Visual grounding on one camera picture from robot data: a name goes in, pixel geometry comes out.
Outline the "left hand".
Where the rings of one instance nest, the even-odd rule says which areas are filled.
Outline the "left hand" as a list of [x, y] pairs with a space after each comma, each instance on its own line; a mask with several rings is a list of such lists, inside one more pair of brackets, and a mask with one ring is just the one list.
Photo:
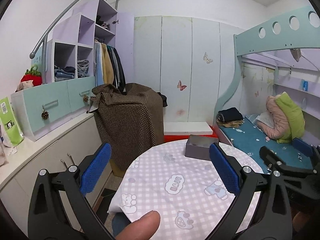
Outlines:
[[161, 222], [161, 216], [157, 211], [150, 211], [140, 219], [127, 225], [119, 234], [118, 240], [148, 240], [158, 230]]

